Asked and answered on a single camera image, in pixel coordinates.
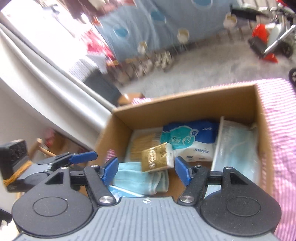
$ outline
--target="black wheel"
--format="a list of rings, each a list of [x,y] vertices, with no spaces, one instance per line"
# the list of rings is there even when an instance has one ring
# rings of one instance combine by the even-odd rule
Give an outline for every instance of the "black wheel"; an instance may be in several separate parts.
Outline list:
[[[282,42],[281,52],[286,58],[290,58],[293,55],[293,46],[287,42]]]
[[[292,83],[292,85],[296,86],[296,68],[290,70],[289,80]]]

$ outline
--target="blue face mask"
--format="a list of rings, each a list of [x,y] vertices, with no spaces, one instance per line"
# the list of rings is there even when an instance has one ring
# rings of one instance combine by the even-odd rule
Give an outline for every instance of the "blue face mask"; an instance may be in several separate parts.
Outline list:
[[[261,165],[257,155],[257,127],[249,128],[241,123],[221,120],[212,171],[223,171],[230,166],[259,184]],[[220,190],[220,186],[208,186],[207,194]]]
[[[140,162],[119,163],[113,184],[143,195],[154,195],[168,191],[168,171],[142,172]]]

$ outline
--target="gray gripper base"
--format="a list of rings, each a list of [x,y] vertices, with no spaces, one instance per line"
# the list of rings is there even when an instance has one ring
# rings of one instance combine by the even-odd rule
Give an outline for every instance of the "gray gripper base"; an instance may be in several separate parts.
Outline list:
[[[21,234],[15,241],[41,241]],[[112,207],[102,207],[85,227],[50,241],[278,241],[271,233],[236,237],[204,222],[192,207],[166,198],[122,198]]]

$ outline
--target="blue bedding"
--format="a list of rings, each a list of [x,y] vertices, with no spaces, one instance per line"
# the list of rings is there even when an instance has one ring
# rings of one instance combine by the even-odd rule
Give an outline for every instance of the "blue bedding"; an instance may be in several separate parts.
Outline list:
[[[180,29],[189,33],[189,42],[222,30],[230,4],[237,0],[134,0],[99,19],[96,28],[117,60],[139,55],[145,41],[147,52],[178,45]]]

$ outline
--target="diaper package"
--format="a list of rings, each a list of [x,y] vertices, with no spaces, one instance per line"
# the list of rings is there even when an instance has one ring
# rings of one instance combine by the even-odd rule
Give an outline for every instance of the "diaper package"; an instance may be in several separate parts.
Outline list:
[[[160,142],[173,146],[174,157],[181,156],[186,161],[212,161],[218,123],[192,121],[171,123],[163,127]]]

